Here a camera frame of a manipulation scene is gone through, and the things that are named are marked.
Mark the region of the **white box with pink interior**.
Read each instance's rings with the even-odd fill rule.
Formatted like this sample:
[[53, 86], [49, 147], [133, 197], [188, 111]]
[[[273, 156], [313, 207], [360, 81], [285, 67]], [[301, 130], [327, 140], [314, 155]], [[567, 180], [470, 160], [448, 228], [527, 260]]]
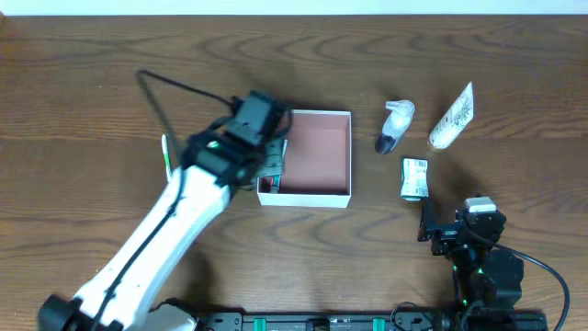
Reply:
[[256, 193], [263, 206], [341, 208], [352, 195], [349, 111], [293, 111], [277, 194]]

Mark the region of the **green white soap bar pack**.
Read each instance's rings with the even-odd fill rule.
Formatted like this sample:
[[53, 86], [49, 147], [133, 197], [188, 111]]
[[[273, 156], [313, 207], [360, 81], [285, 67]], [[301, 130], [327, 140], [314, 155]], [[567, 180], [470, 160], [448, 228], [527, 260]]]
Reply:
[[427, 160], [414, 158], [402, 159], [400, 192], [402, 199], [419, 201], [429, 197], [427, 170]]

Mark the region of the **white bamboo print lotion tube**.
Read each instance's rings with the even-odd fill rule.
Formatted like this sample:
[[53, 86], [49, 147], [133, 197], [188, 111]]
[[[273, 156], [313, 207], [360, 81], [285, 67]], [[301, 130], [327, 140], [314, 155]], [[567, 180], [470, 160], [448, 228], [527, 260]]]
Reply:
[[429, 147], [444, 150], [472, 121], [474, 115], [473, 84], [469, 82], [428, 137]]

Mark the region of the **clear foam soap pump bottle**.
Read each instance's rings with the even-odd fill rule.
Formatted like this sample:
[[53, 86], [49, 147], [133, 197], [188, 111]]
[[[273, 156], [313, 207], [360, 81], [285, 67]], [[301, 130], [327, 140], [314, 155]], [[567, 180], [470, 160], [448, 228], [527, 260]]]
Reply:
[[389, 154], [397, 147], [410, 127], [415, 112], [415, 105], [410, 100], [387, 101], [385, 108], [390, 114], [375, 144], [379, 154]]

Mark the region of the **teal toothpaste tube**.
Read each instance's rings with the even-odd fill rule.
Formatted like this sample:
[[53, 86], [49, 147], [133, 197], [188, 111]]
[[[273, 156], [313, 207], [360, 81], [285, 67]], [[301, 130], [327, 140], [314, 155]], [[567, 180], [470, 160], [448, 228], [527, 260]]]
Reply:
[[260, 191], [270, 194], [277, 194], [280, 189], [281, 175], [260, 177]]

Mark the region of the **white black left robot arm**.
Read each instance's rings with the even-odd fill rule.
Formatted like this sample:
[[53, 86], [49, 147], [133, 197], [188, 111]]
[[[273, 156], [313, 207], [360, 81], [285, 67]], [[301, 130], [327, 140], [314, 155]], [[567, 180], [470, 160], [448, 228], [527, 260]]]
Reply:
[[70, 300], [52, 295], [40, 307], [41, 330], [134, 330], [199, 234], [249, 184], [266, 148], [284, 137], [292, 110], [253, 91], [232, 116], [187, 139], [160, 198], [118, 253]]

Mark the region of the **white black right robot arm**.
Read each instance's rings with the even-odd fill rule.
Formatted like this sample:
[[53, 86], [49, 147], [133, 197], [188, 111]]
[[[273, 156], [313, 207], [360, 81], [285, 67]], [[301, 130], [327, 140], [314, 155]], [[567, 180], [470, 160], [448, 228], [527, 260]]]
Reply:
[[431, 252], [454, 265], [457, 300], [481, 301], [485, 307], [512, 309], [522, 296], [524, 262], [496, 246], [506, 217], [488, 197], [465, 200], [452, 223], [437, 220], [435, 204], [423, 199], [417, 240], [431, 243]]

